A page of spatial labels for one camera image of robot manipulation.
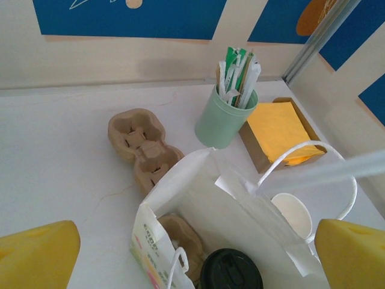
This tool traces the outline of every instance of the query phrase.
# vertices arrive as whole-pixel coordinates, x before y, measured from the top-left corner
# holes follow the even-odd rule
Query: wall
[[[228,46],[247,46],[266,3],[227,0],[212,40],[173,40],[43,36],[31,0],[5,0],[0,10],[0,89],[213,78]],[[281,75],[301,47],[248,45],[269,76]]]
[[[383,23],[385,10],[380,15]],[[385,73],[384,45],[385,23],[336,70],[319,55],[291,85],[328,139],[345,155],[385,148],[385,127],[359,99],[359,95]],[[337,49],[343,50],[341,44],[335,51]],[[385,110],[385,96],[382,100],[379,105]],[[385,216],[385,178],[364,179],[361,185]]]

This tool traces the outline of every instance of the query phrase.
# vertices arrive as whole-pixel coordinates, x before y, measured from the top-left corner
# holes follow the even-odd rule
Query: paper bag
[[[171,278],[171,288],[194,289],[157,221],[170,213],[194,228],[205,253],[228,247],[248,255],[264,288],[329,288],[305,241],[266,196],[249,191],[250,182],[215,149],[187,155],[158,182],[138,209],[131,243],[154,288],[167,288]]]

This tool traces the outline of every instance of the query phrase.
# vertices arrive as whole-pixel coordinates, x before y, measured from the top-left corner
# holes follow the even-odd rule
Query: green container
[[[253,91],[246,109],[232,107],[219,97],[215,86],[196,124],[196,136],[207,147],[226,148],[256,108],[257,103],[258,97]]]

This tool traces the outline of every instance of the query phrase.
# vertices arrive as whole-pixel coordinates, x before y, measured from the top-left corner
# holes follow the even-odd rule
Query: white table
[[[259,82],[256,89],[261,101],[295,99],[283,81]],[[194,124],[211,90],[212,84],[1,91],[0,235],[73,220],[81,250],[69,288],[151,288],[128,251],[143,197],[132,166],[108,141],[107,124],[119,112],[147,108],[164,125],[166,142],[188,154],[204,147],[194,135]],[[239,136],[223,154],[257,178]],[[333,161],[330,154],[319,160],[328,161]],[[296,194],[316,227],[321,217],[336,216],[344,207],[350,188],[344,184],[341,189],[326,186]],[[346,220],[385,229],[384,219],[361,189]]]

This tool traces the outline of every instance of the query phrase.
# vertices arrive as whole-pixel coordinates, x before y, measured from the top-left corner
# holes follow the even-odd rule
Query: paper bag handle
[[[168,281],[167,281],[166,289],[171,289],[171,285],[173,283],[173,276],[174,276],[176,264],[179,262],[179,257],[181,257],[182,261],[183,261],[183,267],[182,267],[183,273],[186,273],[188,271],[188,259],[187,259],[186,251],[182,247],[178,247],[175,250],[174,258],[172,261],[172,266],[170,269],[170,274],[168,274]]]
[[[326,150],[334,152],[334,154],[340,159],[340,160],[345,160],[342,155],[331,145],[324,143],[323,141],[318,141],[318,140],[309,140],[305,141],[303,143],[300,143],[294,147],[292,147],[290,150],[285,152],[283,155],[281,155],[273,164],[271,167],[263,174],[263,176],[259,179],[257,186],[260,187],[260,185],[266,180],[266,178],[270,175],[270,173],[292,152],[296,151],[297,149],[301,149],[305,146],[322,146],[326,148]],[[351,211],[354,203],[356,202],[356,197],[357,197],[357,181],[355,177],[350,177],[350,180],[353,185],[353,194],[351,196],[351,199],[349,201],[349,204],[346,206],[346,208],[336,217],[337,220],[342,220],[343,218],[346,217],[346,215]],[[310,235],[308,238],[305,239],[306,243],[310,243],[314,240],[315,234]]]

